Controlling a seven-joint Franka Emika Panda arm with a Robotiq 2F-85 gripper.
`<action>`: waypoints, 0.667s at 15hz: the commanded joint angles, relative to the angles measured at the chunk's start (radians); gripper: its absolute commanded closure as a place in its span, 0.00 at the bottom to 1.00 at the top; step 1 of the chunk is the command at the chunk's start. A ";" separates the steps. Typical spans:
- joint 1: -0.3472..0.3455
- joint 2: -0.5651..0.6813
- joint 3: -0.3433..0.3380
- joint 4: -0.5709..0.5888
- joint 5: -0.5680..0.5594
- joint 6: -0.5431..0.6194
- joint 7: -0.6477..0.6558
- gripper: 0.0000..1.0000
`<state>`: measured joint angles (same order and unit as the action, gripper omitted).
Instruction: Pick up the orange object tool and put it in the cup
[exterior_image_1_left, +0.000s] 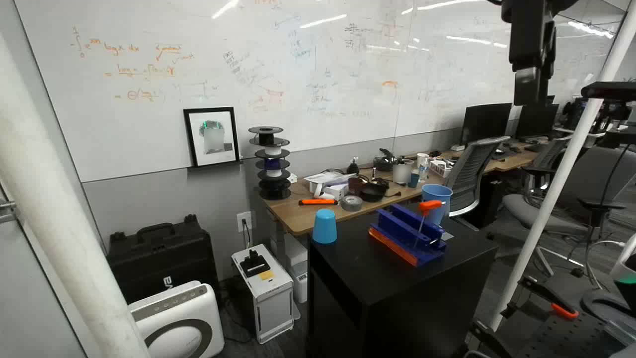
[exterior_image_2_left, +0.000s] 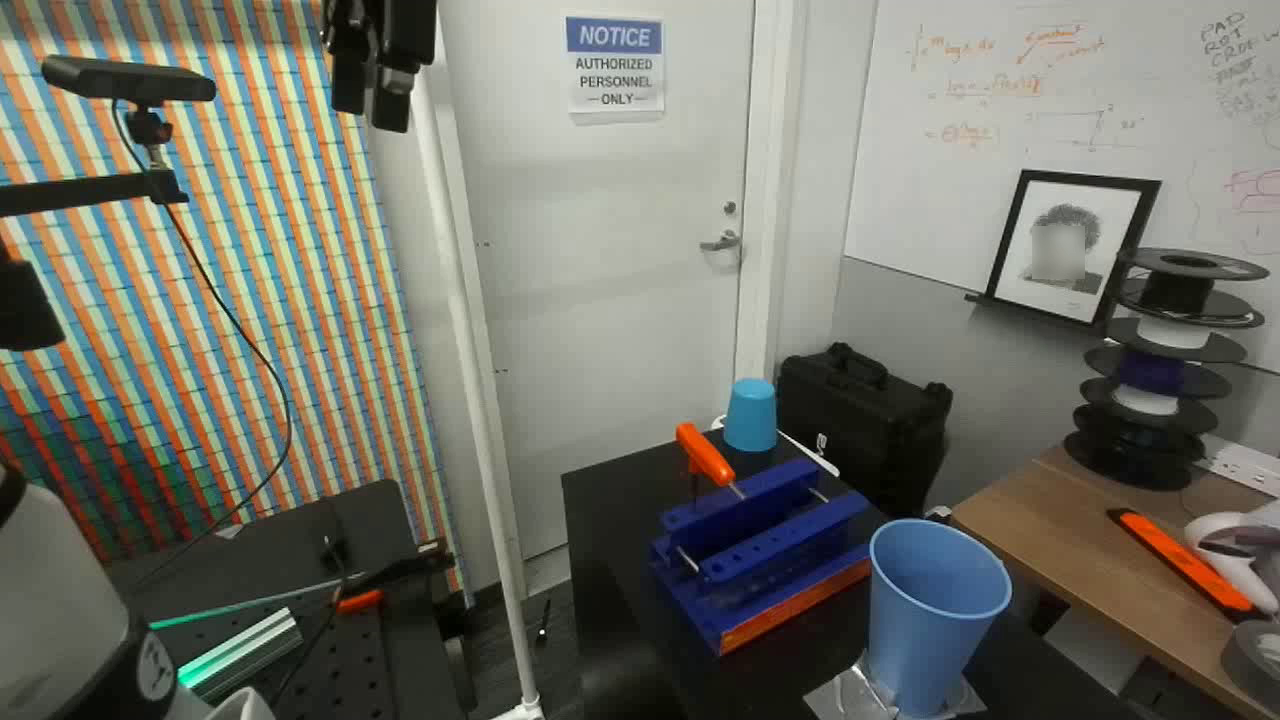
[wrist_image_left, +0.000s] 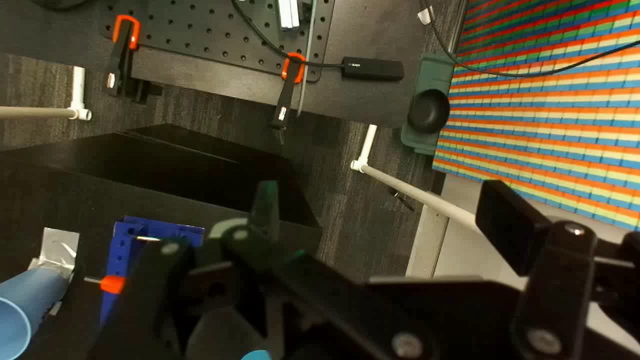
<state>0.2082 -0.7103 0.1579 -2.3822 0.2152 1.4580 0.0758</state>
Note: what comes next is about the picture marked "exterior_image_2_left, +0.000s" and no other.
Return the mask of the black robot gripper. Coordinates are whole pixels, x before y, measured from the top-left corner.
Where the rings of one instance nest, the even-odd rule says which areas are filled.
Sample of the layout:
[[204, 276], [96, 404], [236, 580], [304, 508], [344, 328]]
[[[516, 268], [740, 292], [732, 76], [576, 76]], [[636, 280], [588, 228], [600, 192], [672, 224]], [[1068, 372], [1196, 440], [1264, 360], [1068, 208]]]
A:
[[412, 72], [436, 52], [436, 0], [324, 0], [324, 44], [332, 56], [332, 108], [360, 116], [368, 64], [380, 64], [372, 124], [404, 132]]

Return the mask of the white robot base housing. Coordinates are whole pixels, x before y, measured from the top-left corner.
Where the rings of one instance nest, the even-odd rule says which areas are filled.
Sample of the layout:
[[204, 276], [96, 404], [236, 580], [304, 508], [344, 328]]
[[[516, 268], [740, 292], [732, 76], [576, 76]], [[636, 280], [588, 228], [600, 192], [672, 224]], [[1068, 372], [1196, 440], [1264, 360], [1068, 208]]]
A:
[[56, 720], [128, 640], [128, 608], [72, 512], [16, 476], [0, 492], [0, 720]]

